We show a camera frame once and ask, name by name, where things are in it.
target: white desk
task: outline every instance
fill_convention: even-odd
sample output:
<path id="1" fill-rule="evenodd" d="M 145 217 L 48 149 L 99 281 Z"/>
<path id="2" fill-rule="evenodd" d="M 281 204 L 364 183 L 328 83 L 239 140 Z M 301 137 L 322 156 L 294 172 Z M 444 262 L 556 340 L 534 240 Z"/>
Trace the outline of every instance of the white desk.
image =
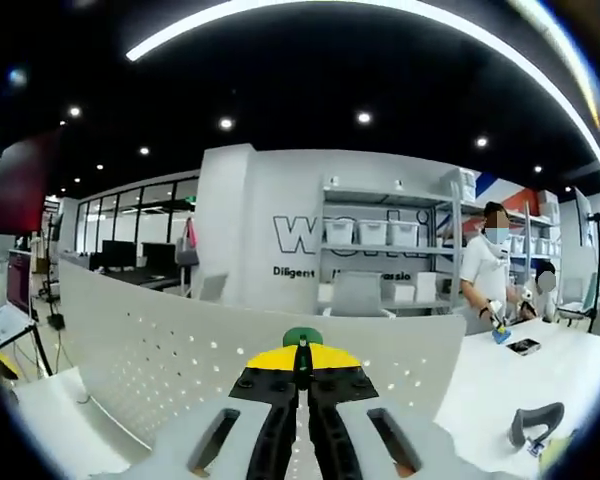
<path id="1" fill-rule="evenodd" d="M 70 480 L 122 472 L 148 451 L 89 401 L 78 368 L 19 386 L 18 411 L 40 447 Z"/>
<path id="2" fill-rule="evenodd" d="M 469 462 L 528 478 L 538 460 L 525 449 L 513 451 L 506 438 L 516 410 L 562 402 L 565 416 L 552 437 L 581 426 L 600 392 L 600 337 L 539 319 L 511 331 L 507 344 L 532 338 L 541 349 L 522 357 L 497 345 L 490 332 L 466 337 L 436 423 Z"/>

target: computer monitor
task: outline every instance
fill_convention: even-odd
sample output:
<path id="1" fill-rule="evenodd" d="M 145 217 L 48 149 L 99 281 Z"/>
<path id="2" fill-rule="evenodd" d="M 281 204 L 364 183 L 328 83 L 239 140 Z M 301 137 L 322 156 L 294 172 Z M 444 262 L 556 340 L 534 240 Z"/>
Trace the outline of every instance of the computer monitor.
<path id="1" fill-rule="evenodd" d="M 19 250 L 9 250 L 7 263 L 7 302 L 29 316 L 29 273 L 31 254 Z"/>
<path id="2" fill-rule="evenodd" d="M 147 257 L 147 268 L 156 272 L 176 269 L 176 246 L 173 243 L 143 242 L 142 256 Z"/>
<path id="3" fill-rule="evenodd" d="M 578 211 L 578 227 L 580 228 L 580 246 L 593 246 L 593 222 L 591 203 L 580 190 L 574 188 L 576 192 L 576 209 Z"/>
<path id="4" fill-rule="evenodd" d="M 102 241 L 102 263 L 105 268 L 135 267 L 136 244 L 118 240 Z"/>

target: office chair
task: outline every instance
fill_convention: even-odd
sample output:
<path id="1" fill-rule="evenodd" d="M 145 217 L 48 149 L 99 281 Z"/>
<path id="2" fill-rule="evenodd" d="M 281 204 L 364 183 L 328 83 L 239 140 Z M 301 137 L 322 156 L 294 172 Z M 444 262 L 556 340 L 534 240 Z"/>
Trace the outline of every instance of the office chair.
<path id="1" fill-rule="evenodd" d="M 222 298 L 224 285 L 227 283 L 227 274 L 212 275 L 202 281 L 199 300 L 204 302 L 219 303 Z"/>
<path id="2" fill-rule="evenodd" d="M 598 273 L 593 272 L 589 280 L 589 287 L 582 302 L 570 302 L 557 307 L 558 313 L 571 320 L 580 320 L 590 318 L 596 303 L 596 284 L 598 282 Z"/>
<path id="3" fill-rule="evenodd" d="M 394 313 L 382 308 L 380 277 L 375 272 L 340 272 L 335 278 L 331 307 L 326 317 L 389 317 Z"/>

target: perforated panel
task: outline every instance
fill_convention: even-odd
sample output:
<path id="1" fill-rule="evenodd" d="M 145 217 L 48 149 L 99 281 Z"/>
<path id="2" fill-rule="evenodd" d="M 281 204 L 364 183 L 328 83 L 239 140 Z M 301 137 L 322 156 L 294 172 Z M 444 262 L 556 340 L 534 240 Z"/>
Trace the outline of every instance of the perforated panel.
<path id="1" fill-rule="evenodd" d="M 362 362 L 376 389 L 433 419 L 450 382 L 459 316 L 337 318 L 229 308 L 147 290 L 61 262 L 67 334 L 91 395 L 148 445 L 167 420 L 227 395 L 249 358 L 296 326 Z M 306 399 L 287 478 L 319 478 Z"/>

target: black ceiling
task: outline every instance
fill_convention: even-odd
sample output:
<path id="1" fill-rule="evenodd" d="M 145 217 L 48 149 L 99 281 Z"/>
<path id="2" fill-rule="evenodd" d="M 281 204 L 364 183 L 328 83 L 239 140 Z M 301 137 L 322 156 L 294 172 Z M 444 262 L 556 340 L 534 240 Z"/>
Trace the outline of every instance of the black ceiling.
<path id="1" fill-rule="evenodd" d="M 73 197 L 195 169 L 205 149 L 243 142 L 423 157 L 555 191 L 564 190 L 566 172 L 595 163 L 560 107 L 509 60 L 448 27 L 384 8 L 267 8 L 127 61 L 138 41 L 217 3 L 1 2 L 0 151 L 62 128 L 50 193 L 66 187 Z M 573 90 L 517 13 L 504 2 L 489 8 L 535 42 L 563 91 Z M 27 73 L 26 87 L 6 82 L 14 67 Z M 571 98 L 582 112 L 582 99 Z M 68 118 L 74 104 L 83 110 L 79 119 Z M 370 126 L 356 124 L 359 110 L 372 113 Z M 231 132 L 217 128 L 224 115 L 236 119 Z M 61 120 L 67 125 L 59 127 Z M 484 150 L 474 145 L 480 135 L 490 141 Z M 151 154 L 138 155 L 140 146 Z M 544 170 L 534 174 L 538 164 Z M 600 191 L 600 171 L 577 184 Z"/>

